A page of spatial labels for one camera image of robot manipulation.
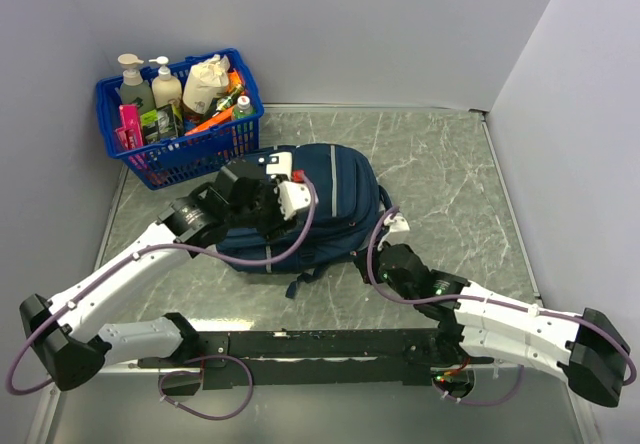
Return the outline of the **navy blue student backpack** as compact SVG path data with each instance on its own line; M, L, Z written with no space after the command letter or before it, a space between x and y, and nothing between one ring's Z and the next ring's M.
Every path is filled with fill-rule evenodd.
M245 156L271 177L271 167L302 171L311 179L318 204L313 223L300 247L286 259L262 267L233 264L238 272L294 274L286 291L294 298L301 283L319 280L332 264L353 262L367 247L382 213L392 206L378 183L369 159L338 144L283 145Z

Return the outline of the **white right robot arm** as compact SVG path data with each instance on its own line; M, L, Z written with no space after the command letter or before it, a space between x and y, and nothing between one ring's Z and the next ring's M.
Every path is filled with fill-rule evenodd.
M630 347L601 311L560 312L526 304L424 265L406 244L371 245L364 273L383 297L438 322L438 354L506 361L552 375L608 408L638 376Z

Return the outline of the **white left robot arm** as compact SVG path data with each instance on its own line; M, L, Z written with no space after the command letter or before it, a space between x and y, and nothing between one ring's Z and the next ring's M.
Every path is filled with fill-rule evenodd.
M199 334L178 312L123 325L110 318L144 286L201 255L235 229L264 238L285 235L313 202L292 167L274 159L235 159L174 200L124 251L93 274L50 298L33 294L19 308L26 345L61 391L91 380L104 367L144 358L192 362Z

